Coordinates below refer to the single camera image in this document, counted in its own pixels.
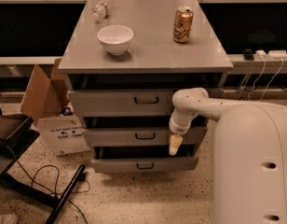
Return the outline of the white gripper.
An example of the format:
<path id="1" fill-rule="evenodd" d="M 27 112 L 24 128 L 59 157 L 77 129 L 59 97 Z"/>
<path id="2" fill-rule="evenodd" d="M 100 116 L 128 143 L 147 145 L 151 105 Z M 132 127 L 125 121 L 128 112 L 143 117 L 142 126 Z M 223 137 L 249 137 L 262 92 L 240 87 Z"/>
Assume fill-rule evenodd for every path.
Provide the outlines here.
<path id="1" fill-rule="evenodd" d="M 170 117 L 169 127 L 172 133 L 169 141 L 169 154 L 175 156 L 180 145 L 183 143 L 183 137 L 191 127 L 194 116 L 187 112 L 181 112 L 175 109 Z"/>

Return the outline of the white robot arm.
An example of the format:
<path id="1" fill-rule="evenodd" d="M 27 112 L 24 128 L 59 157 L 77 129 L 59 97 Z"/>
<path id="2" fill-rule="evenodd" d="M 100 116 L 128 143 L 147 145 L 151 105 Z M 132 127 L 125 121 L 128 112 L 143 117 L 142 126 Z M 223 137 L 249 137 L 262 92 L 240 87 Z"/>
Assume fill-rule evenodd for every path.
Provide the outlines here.
<path id="1" fill-rule="evenodd" d="M 202 88 L 172 96 L 170 154 L 198 116 L 216 122 L 213 224 L 287 224 L 287 105 L 211 98 Z"/>

